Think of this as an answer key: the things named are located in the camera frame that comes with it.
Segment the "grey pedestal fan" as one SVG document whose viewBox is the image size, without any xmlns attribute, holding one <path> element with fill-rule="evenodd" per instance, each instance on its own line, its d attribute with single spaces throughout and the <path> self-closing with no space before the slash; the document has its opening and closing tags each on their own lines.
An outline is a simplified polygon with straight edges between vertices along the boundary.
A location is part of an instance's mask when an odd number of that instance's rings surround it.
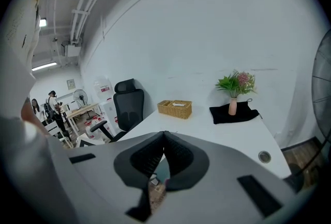
<svg viewBox="0 0 331 224">
<path fill-rule="evenodd" d="M 88 106 L 87 94 L 82 89 L 77 89 L 73 92 L 73 99 L 78 104 L 80 109 L 84 109 Z"/>
</svg>

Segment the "artificial green plant pink flowers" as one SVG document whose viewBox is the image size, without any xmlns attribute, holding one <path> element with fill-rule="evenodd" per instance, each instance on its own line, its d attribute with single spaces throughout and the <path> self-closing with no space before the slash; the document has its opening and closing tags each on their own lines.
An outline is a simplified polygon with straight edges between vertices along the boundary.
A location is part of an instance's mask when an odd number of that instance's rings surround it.
<svg viewBox="0 0 331 224">
<path fill-rule="evenodd" d="M 226 91 L 231 98 L 237 98 L 239 95 L 256 93 L 255 75 L 246 71 L 238 72 L 234 70 L 232 74 L 224 76 L 215 84 L 219 91 Z"/>
</svg>

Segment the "wooden table white legs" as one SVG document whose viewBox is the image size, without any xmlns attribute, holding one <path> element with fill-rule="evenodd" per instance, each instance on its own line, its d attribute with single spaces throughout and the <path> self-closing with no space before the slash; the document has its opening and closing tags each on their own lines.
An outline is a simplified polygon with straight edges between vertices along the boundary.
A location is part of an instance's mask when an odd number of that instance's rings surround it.
<svg viewBox="0 0 331 224">
<path fill-rule="evenodd" d="M 72 127 L 73 132 L 76 135 L 78 135 L 79 129 L 78 129 L 76 123 L 74 122 L 74 118 L 81 114 L 88 113 L 89 111 L 96 110 L 98 106 L 99 106 L 98 103 L 92 103 L 92 104 L 84 106 L 78 110 L 73 110 L 70 114 L 67 114 L 67 120 L 68 120 L 70 126 Z"/>
</svg>

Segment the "black mesh office chair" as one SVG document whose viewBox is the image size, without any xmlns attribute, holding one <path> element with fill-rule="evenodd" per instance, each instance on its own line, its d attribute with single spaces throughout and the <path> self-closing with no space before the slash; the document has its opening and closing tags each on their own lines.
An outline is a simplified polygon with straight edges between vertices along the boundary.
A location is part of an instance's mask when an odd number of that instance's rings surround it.
<svg viewBox="0 0 331 224">
<path fill-rule="evenodd" d="M 136 88 L 134 79 L 118 82 L 114 88 L 113 102 L 120 132 L 112 135 L 106 128 L 107 121 L 94 125 L 90 132 L 100 130 L 110 142 L 116 142 L 143 121 L 144 91 Z"/>
</svg>

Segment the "clear water jug red cap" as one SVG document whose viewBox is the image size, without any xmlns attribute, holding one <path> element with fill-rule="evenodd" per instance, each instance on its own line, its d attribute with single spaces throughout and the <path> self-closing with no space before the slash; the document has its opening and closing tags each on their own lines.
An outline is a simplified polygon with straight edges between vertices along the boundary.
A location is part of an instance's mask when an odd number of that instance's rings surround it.
<svg viewBox="0 0 331 224">
<path fill-rule="evenodd" d="M 90 139 L 102 140 L 102 137 L 101 137 L 100 133 L 98 132 L 98 130 L 91 132 L 91 129 L 96 125 L 95 122 L 86 121 L 84 123 L 84 125 L 85 125 L 86 134 Z"/>
</svg>

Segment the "person's left forearm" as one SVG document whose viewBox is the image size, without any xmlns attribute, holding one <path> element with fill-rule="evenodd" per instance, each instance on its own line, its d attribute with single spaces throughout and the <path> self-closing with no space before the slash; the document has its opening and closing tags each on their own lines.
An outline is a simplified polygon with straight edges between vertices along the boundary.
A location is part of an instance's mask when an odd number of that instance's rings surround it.
<svg viewBox="0 0 331 224">
<path fill-rule="evenodd" d="M 32 103 L 30 98 L 26 98 L 24 105 L 21 109 L 21 119 L 34 124 L 43 133 L 44 136 L 50 136 L 49 132 L 46 130 L 45 126 L 37 118 L 33 111 Z"/>
</svg>

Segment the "grey ceiling junction box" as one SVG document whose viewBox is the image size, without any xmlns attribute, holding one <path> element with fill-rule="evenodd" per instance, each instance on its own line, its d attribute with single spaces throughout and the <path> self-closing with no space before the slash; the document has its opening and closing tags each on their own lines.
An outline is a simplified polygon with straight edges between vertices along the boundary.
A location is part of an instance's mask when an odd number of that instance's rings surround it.
<svg viewBox="0 0 331 224">
<path fill-rule="evenodd" d="M 81 51 L 80 46 L 75 46 L 73 44 L 65 45 L 64 47 L 64 55 L 66 57 L 78 57 Z"/>
</svg>

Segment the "pink ceramic vase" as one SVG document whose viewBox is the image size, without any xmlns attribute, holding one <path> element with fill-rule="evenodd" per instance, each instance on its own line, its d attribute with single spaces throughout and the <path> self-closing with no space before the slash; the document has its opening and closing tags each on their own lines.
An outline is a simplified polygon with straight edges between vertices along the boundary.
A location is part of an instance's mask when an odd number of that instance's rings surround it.
<svg viewBox="0 0 331 224">
<path fill-rule="evenodd" d="M 237 110 L 237 98 L 231 98 L 230 104 L 229 104 L 229 110 L 228 114 L 230 116 L 235 116 Z"/>
</svg>

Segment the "ceiling light tube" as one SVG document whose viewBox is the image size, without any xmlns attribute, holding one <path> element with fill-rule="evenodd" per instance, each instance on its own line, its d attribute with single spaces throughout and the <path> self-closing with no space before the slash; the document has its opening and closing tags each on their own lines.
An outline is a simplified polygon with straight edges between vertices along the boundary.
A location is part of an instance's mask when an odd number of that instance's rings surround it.
<svg viewBox="0 0 331 224">
<path fill-rule="evenodd" d="M 56 65 L 57 65 L 56 62 L 52 62 L 52 63 L 48 63 L 48 64 L 45 64 L 45 65 L 41 65 L 41 66 L 32 68 L 32 71 L 42 70 L 42 69 L 49 68 L 49 67 L 56 66 Z"/>
</svg>

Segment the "large water bottle red label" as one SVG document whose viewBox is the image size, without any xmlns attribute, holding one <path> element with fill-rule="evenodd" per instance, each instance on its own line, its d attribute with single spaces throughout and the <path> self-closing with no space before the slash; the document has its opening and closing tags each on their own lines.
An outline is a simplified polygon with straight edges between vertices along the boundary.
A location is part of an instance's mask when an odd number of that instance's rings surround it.
<svg viewBox="0 0 331 224">
<path fill-rule="evenodd" d="M 97 76 L 94 81 L 94 89 L 100 102 L 107 101 L 113 97 L 112 85 L 105 76 Z"/>
</svg>

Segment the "person's cream knit sweater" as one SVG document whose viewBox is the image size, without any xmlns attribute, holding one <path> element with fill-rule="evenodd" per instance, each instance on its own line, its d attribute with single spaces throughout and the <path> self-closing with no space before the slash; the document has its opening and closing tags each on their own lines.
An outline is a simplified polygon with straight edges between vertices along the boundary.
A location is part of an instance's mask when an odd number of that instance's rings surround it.
<svg viewBox="0 0 331 224">
<path fill-rule="evenodd" d="M 19 117 L 35 83 L 32 57 L 39 38 L 39 0 L 12 0 L 0 21 L 0 116 Z"/>
</svg>

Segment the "round grey desk grommet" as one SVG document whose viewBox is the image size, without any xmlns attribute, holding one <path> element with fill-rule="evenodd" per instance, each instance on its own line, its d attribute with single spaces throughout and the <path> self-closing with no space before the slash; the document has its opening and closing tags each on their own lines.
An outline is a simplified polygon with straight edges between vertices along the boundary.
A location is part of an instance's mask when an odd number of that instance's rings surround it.
<svg viewBox="0 0 331 224">
<path fill-rule="evenodd" d="M 259 161 L 262 163 L 269 163 L 272 159 L 271 155 L 267 151 L 261 151 L 258 154 Z"/>
</svg>

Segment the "white ceiling pipes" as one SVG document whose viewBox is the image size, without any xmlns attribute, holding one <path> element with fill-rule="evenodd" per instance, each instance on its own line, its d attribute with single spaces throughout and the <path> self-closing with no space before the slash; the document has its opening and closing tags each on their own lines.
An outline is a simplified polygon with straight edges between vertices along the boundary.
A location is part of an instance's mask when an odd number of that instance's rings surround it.
<svg viewBox="0 0 331 224">
<path fill-rule="evenodd" d="M 78 16 L 81 12 L 81 7 L 83 5 L 84 0 L 79 0 L 76 9 L 74 9 L 73 12 L 73 22 L 72 22 L 72 28 L 71 28 L 71 32 L 70 32 L 70 42 L 72 43 L 74 40 L 74 31 L 76 28 L 76 23 L 77 23 L 77 19 Z"/>
</svg>

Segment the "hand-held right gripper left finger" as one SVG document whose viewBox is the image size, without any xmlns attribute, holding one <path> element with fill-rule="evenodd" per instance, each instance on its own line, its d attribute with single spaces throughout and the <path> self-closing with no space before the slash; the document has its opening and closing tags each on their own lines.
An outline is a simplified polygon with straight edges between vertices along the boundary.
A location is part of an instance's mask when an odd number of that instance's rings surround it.
<svg viewBox="0 0 331 224">
<path fill-rule="evenodd" d="M 41 213 L 55 224 L 165 224 L 151 213 L 149 179 L 162 152 L 163 132 L 110 144 L 65 150 L 54 137 L 39 137 Z"/>
</svg>

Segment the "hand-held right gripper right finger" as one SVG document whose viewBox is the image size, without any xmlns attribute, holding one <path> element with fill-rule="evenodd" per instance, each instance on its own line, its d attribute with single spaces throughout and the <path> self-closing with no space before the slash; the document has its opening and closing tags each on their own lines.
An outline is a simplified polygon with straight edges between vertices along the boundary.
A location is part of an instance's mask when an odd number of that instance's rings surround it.
<svg viewBox="0 0 331 224">
<path fill-rule="evenodd" d="M 176 134 L 194 153 L 192 164 L 167 182 L 154 224 L 304 224 L 315 188 L 290 184 L 240 151 Z"/>
</svg>

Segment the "black cloth pouch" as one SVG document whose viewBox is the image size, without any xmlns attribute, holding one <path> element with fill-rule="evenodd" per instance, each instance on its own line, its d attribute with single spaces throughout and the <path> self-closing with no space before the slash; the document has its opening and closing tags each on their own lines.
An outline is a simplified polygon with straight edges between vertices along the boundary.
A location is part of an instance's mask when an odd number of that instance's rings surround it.
<svg viewBox="0 0 331 224">
<path fill-rule="evenodd" d="M 209 110 L 213 117 L 214 124 L 241 123 L 250 121 L 258 116 L 259 112 L 251 109 L 247 101 L 238 102 L 235 115 L 228 113 L 230 104 L 225 104 L 220 107 L 210 107 Z"/>
</svg>

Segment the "white slatted chair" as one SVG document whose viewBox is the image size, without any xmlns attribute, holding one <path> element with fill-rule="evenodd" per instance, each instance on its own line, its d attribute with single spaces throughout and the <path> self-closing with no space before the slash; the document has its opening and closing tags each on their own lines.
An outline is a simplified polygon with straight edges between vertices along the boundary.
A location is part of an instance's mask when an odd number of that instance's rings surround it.
<svg viewBox="0 0 331 224">
<path fill-rule="evenodd" d="M 69 137 L 63 134 L 63 132 L 58 127 L 56 122 L 52 122 L 46 125 L 45 129 L 49 132 L 50 135 L 56 137 L 60 142 L 66 143 L 69 148 L 73 148 L 73 145 L 69 140 Z"/>
</svg>

